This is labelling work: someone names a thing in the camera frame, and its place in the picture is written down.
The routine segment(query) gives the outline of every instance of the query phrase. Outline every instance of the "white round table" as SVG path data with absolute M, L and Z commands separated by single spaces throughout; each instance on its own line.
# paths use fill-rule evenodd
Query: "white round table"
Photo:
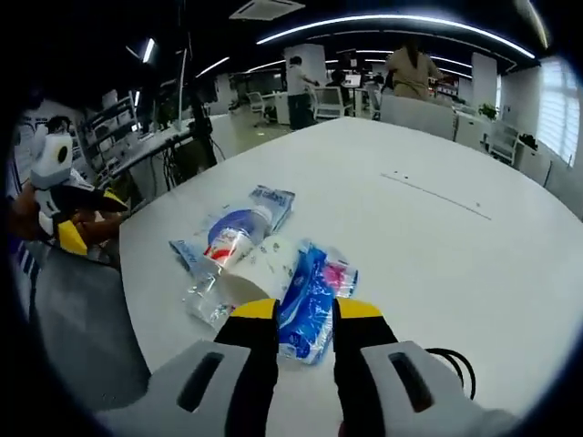
M 535 182 L 425 133 L 343 117 L 230 158 L 121 228 L 129 315 L 151 371 L 214 332 L 187 315 L 192 280 L 170 239 L 257 185 L 294 191 L 281 229 L 335 246 L 360 269 L 354 297 L 400 340 L 463 353 L 476 401 L 525 414 L 554 380 L 583 316 L 583 225 Z M 330 348 L 315 367 L 281 360 L 269 435 L 336 435 Z

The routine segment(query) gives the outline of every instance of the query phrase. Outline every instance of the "white robot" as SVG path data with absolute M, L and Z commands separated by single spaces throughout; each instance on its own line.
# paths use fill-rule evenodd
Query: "white robot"
M 86 255 L 87 245 L 71 217 L 79 210 L 121 212 L 126 205 L 107 190 L 78 180 L 71 174 L 73 140 L 69 134 L 47 134 L 38 128 L 33 141 L 30 182 L 40 210 L 38 222 L 54 244 L 69 252 Z

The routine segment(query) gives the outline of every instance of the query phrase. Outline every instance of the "window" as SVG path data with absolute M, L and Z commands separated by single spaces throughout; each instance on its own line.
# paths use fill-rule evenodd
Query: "window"
M 572 166 L 579 135 L 577 79 L 562 59 L 542 60 L 541 68 L 537 138 Z

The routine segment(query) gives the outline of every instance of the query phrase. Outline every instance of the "toilet paper roll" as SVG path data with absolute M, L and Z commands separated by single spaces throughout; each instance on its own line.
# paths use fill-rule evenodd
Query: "toilet paper roll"
M 261 299 L 283 300 L 298 267 L 298 245 L 271 235 L 228 271 L 218 283 L 235 305 Z

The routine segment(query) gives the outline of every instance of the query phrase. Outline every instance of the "air conditioner vent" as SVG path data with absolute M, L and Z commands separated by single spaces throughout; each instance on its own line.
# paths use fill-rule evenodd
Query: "air conditioner vent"
M 251 0 L 231 15 L 231 20 L 271 21 L 302 9 L 305 5 L 288 0 Z

